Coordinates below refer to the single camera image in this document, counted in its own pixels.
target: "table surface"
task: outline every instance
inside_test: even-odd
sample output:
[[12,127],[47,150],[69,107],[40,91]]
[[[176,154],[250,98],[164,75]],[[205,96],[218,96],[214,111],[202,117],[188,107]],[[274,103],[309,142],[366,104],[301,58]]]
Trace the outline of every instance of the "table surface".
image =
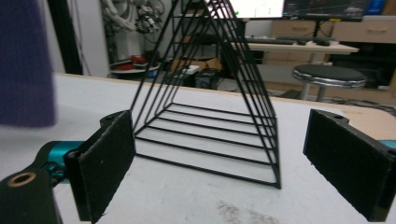
[[[69,75],[55,76],[55,86],[54,127],[0,128],[1,179],[30,164],[48,141],[87,139],[99,128],[100,118],[130,106],[137,88],[132,81]],[[240,94],[233,92],[182,88],[177,97],[230,110],[245,106]],[[309,111],[342,114],[375,139],[396,139],[396,119],[370,108],[279,98],[272,102],[278,119],[282,189],[134,158],[99,223],[367,223],[303,154]],[[79,223],[70,186],[60,185],[54,193],[64,223]],[[394,203],[386,223],[395,222]]]
[[307,45],[272,45],[272,44],[256,44],[248,43],[252,50],[268,50],[268,51],[287,51],[287,52],[308,52],[308,53],[326,53],[326,54],[350,54],[352,52],[358,52],[359,49],[352,48],[345,45],[331,45],[331,46],[319,46],[314,43]]

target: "brown box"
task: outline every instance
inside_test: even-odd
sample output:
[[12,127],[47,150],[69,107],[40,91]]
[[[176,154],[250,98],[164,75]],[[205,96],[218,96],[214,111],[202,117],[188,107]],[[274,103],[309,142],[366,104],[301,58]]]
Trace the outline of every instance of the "brown box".
[[177,64],[179,62],[180,62],[180,64],[178,66],[183,66],[183,65],[200,66],[200,71],[203,70],[204,68],[215,68],[218,70],[222,69],[221,62],[216,57],[195,57],[190,60],[175,59],[171,65],[171,72],[175,72],[177,70]]

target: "stool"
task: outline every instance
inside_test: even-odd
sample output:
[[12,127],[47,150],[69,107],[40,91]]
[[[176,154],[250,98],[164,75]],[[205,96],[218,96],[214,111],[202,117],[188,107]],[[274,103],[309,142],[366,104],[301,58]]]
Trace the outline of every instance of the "stool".
[[304,83],[301,100],[306,100],[311,84],[319,85],[318,102],[322,100],[326,87],[359,89],[366,83],[366,77],[356,70],[328,65],[298,65],[293,69],[293,76]]

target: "black wire rack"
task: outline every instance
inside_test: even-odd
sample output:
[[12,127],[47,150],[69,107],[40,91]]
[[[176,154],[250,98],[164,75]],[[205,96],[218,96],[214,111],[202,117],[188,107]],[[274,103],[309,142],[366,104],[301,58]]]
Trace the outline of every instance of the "black wire rack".
[[[165,40],[170,30],[173,35]],[[216,38],[234,73],[243,111],[205,104],[212,99],[178,100],[186,69],[207,38],[203,34]],[[154,62],[149,60],[131,105],[136,156],[280,189],[276,113],[230,2],[174,0],[159,39],[154,52],[166,46],[163,58],[173,57],[172,69],[162,63],[148,84]]]

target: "purple object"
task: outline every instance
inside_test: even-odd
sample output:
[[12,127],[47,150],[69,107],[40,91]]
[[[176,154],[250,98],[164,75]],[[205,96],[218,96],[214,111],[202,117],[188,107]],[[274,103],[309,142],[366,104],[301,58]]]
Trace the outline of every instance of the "purple object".
[[55,123],[52,69],[36,0],[0,0],[0,124]]

